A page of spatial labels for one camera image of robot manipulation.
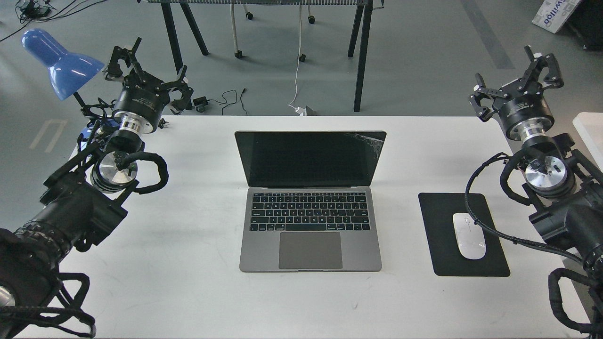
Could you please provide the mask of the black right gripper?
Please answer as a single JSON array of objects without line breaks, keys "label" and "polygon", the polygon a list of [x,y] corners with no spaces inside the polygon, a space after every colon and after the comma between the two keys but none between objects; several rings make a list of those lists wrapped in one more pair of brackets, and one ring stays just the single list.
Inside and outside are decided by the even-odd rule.
[{"label": "black right gripper", "polygon": [[[530,45],[525,46],[525,52],[530,65],[520,77],[520,89],[518,84],[507,84],[500,89],[487,88],[482,75],[476,73],[476,86],[469,96],[476,116],[482,122],[487,122],[498,113],[505,136],[513,141],[525,139],[521,137],[519,125],[526,121],[540,124],[544,132],[551,129],[555,120],[543,91],[564,86],[559,64],[552,53],[536,55]],[[491,105],[482,105],[484,99],[491,101]]]}]

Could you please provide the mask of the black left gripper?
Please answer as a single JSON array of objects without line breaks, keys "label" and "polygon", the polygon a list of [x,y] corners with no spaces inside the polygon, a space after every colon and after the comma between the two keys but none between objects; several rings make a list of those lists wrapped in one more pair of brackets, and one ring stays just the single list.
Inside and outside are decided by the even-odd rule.
[{"label": "black left gripper", "polygon": [[[164,84],[166,91],[157,92],[155,83],[146,86],[147,76],[135,57],[141,41],[138,37],[131,49],[115,46],[110,61],[103,69],[104,79],[123,83],[122,92],[113,109],[114,120],[119,122],[119,129],[138,135],[156,131],[166,105],[172,114],[181,114],[184,110],[191,109],[194,92],[186,77],[187,65],[181,67],[176,80]],[[123,60],[127,67],[133,67],[137,80],[123,76],[119,60]],[[181,93],[181,97],[170,101],[169,93],[174,91]]]}]

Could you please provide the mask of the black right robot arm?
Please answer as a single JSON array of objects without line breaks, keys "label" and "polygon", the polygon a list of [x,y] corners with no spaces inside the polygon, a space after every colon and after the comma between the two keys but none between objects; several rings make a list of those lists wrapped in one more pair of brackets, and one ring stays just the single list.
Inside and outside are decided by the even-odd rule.
[{"label": "black right robot arm", "polygon": [[[470,217],[486,232],[514,244],[553,253],[574,260],[583,274],[558,268],[548,276],[549,302],[555,318],[571,330],[586,333],[591,339],[602,337],[603,289],[603,175],[582,152],[573,148],[569,134],[547,135],[554,117],[544,91],[564,85],[555,56],[535,54],[525,46],[530,64],[521,77],[498,89],[488,88],[476,73],[477,84],[469,102],[476,116],[487,122],[499,116],[507,139],[520,141],[513,155],[497,153],[486,160],[469,178],[464,204]],[[483,169],[496,161],[504,161],[499,178],[507,197],[519,204],[534,206],[530,223],[542,242],[524,240],[504,234],[487,225],[469,203],[470,188]],[[563,308],[559,280],[567,278],[588,287],[594,303],[591,323],[573,321]]]}]

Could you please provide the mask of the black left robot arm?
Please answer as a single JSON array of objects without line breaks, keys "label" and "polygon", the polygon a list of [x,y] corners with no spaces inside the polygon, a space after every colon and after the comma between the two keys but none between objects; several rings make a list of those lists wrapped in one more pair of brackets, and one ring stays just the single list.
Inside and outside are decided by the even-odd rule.
[{"label": "black left robot arm", "polygon": [[85,252],[105,240],[127,216],[131,193],[149,194],[168,182],[166,161],[145,152],[143,134],[162,128],[162,112],[179,114],[193,89],[187,67],[165,82],[144,71],[132,48],[116,46],[107,65],[67,51],[48,32],[28,30],[22,45],[49,72],[60,99],[73,96],[91,124],[77,153],[44,182],[41,210],[22,227],[1,230],[1,337],[29,325],[79,337],[96,335],[95,319],[82,311],[89,277],[61,272],[71,249]]}]

